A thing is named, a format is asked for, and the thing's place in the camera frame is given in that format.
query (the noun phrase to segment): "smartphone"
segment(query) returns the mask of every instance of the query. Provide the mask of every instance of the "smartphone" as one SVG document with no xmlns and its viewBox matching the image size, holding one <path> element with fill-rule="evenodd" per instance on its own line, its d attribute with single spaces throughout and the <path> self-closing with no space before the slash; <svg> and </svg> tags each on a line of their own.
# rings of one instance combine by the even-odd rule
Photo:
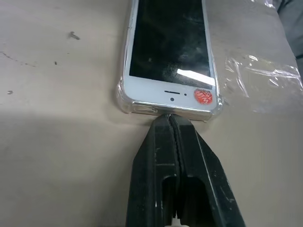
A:
<svg viewBox="0 0 303 227">
<path fill-rule="evenodd" d="M 174 112 L 197 120 L 216 114 L 222 101 L 204 0 L 131 4 L 120 106 L 125 112 Z"/>
</svg>

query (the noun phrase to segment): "black clamp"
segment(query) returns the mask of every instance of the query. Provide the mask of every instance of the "black clamp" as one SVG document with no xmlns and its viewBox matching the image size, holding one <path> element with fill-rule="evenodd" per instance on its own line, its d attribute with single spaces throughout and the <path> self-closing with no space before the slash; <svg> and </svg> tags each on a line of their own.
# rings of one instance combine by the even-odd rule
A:
<svg viewBox="0 0 303 227">
<path fill-rule="evenodd" d="M 244 227 L 218 157 L 191 122 L 158 117 L 133 162 L 126 227 Z"/>
</svg>

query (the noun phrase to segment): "transparent case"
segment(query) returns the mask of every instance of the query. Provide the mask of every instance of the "transparent case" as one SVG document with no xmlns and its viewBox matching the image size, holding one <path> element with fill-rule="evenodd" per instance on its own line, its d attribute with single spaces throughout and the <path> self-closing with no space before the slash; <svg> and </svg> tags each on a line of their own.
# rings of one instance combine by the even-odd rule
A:
<svg viewBox="0 0 303 227">
<path fill-rule="evenodd" d="M 216 116 L 222 109 L 223 106 L 223 99 L 219 95 L 218 89 L 218 79 L 217 79 L 217 72 L 215 69 L 213 53 L 211 50 L 210 38 L 209 38 L 209 30 L 208 30 L 208 21 L 207 21 L 207 14 L 205 8 L 205 0 L 202 0 L 202 8 L 203 8 L 203 17 L 205 22 L 205 34 L 206 34 L 206 43 L 207 43 L 207 50 L 209 56 L 209 64 L 210 64 L 210 72 L 212 77 L 214 78 L 215 85 L 212 88 L 212 99 L 213 102 L 216 102 L 216 105 L 213 109 L 209 110 L 207 108 L 203 109 L 193 109 L 193 108 L 185 108 L 177 105 L 168 105 L 168 104 L 161 104 L 161 103 L 149 103 L 141 100 L 133 100 L 129 98 L 124 90 L 124 75 L 126 69 L 126 63 L 130 61 L 130 57 L 127 53 L 128 47 L 132 45 L 130 43 L 131 40 L 131 31 L 135 29 L 135 22 L 133 21 L 134 14 L 137 13 L 139 0 L 132 0 L 130 2 L 130 12 L 129 12 L 129 19 L 128 19 L 128 27 L 125 31 L 125 38 L 123 43 L 123 54 L 121 55 L 120 61 L 120 75 L 121 78 L 116 88 L 116 97 L 118 104 L 123 112 L 125 113 L 139 113 L 139 114 L 152 114 L 152 115 L 160 115 L 164 113 L 175 113 L 191 120 L 199 120 L 199 121 L 208 121 Z"/>
</svg>

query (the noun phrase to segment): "black screen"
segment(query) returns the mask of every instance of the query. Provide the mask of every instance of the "black screen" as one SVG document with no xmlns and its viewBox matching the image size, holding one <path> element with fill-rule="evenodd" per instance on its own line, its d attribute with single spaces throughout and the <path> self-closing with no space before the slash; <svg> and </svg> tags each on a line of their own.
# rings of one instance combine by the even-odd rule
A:
<svg viewBox="0 0 303 227">
<path fill-rule="evenodd" d="M 210 88 L 177 70 L 210 76 L 201 0 L 139 0 L 130 75 Z"/>
</svg>

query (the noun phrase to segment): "plastic bag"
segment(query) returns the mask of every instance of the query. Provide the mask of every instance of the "plastic bag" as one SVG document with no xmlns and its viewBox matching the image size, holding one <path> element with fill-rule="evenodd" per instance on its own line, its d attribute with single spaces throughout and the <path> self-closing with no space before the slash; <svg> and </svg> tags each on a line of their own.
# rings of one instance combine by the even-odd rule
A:
<svg viewBox="0 0 303 227">
<path fill-rule="evenodd" d="M 219 85 L 229 105 L 259 113 L 303 111 L 303 85 L 295 66 L 233 51 L 226 55 L 225 69 Z"/>
</svg>

